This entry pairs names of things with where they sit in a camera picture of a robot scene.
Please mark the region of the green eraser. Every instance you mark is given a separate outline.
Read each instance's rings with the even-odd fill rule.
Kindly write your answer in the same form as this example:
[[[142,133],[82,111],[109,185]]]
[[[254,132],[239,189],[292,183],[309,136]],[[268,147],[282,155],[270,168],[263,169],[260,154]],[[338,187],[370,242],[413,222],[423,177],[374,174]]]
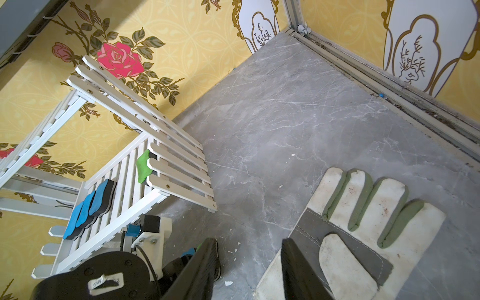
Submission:
[[[150,175],[156,176],[158,174],[156,171],[154,171],[148,166],[148,160],[150,158],[157,160],[158,157],[154,153],[152,153],[150,150],[147,149],[145,152],[143,152],[143,154],[140,157],[138,157],[136,161],[137,174],[138,174],[137,181],[139,184],[148,185],[148,183],[146,182],[148,176]]]

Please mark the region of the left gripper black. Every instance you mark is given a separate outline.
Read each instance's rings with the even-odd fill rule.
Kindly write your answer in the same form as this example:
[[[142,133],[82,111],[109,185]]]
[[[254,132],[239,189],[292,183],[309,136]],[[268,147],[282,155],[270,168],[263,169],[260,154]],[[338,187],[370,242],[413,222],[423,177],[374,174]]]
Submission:
[[[177,258],[163,269],[157,282],[150,267],[139,256],[113,251],[100,254],[72,271],[41,281],[32,300],[158,300],[181,271],[187,259]]]

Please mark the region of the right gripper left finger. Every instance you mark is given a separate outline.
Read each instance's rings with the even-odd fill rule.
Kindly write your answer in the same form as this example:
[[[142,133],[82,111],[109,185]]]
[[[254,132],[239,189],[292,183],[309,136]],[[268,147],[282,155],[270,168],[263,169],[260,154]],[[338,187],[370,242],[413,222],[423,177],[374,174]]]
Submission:
[[[206,238],[162,300],[211,300],[215,281],[220,278],[218,242]]]

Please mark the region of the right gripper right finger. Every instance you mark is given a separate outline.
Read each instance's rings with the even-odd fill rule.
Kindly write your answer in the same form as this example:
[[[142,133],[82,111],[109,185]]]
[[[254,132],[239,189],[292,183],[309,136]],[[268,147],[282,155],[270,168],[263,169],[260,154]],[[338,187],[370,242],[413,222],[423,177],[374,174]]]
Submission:
[[[287,300],[332,300],[295,241],[282,240],[281,269]]]

